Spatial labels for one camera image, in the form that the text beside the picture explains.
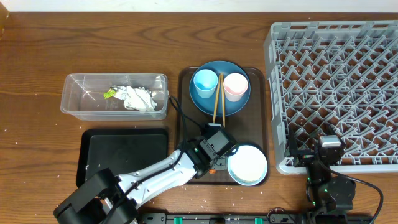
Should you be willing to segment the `large white tissue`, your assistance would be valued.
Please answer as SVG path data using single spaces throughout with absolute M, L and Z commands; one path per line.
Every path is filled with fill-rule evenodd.
M 140 112 L 154 111 L 157 103 L 152 99 L 151 93 L 150 90 L 146 90 L 144 87 L 132 88 L 127 86 L 124 107 Z

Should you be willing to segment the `white bowl blue rim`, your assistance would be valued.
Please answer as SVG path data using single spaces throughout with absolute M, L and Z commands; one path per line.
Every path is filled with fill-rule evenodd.
M 253 145 L 240 145 L 228 157 L 227 169 L 231 178 L 240 185 L 260 184 L 268 173 L 268 161 L 264 153 Z

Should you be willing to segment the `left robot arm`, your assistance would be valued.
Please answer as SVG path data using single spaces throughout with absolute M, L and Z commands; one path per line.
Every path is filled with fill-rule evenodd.
M 169 157 L 128 174 L 97 172 L 54 211 L 59 223 L 134 223 L 138 209 L 162 192 L 205 175 L 239 146 L 224 127 L 209 124 L 201 136 L 184 139 Z

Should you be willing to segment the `green orange snack wrapper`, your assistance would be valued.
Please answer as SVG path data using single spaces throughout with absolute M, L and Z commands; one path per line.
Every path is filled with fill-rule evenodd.
M 104 98 L 108 99 L 110 97 L 113 97 L 116 94 L 116 91 L 114 89 L 109 89 L 106 93 L 104 93 Z

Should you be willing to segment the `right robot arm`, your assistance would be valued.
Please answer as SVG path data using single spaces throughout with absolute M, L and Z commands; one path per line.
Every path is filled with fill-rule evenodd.
M 356 184 L 338 175 L 332 175 L 330 166 L 344 153 L 345 143 L 331 127 L 320 136 L 313 149 L 299 149 L 298 139 L 289 128 L 286 157 L 293 159 L 294 167 L 305 167 L 308 174 L 307 199 L 313 208 L 295 218 L 296 223 L 348 223 L 346 212 L 353 208 Z

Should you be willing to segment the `small white tissue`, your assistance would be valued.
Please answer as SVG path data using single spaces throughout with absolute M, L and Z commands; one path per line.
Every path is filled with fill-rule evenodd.
M 130 99 L 130 96 L 128 94 L 129 86 L 111 86 L 111 89 L 114 91 L 113 97 L 119 100 Z

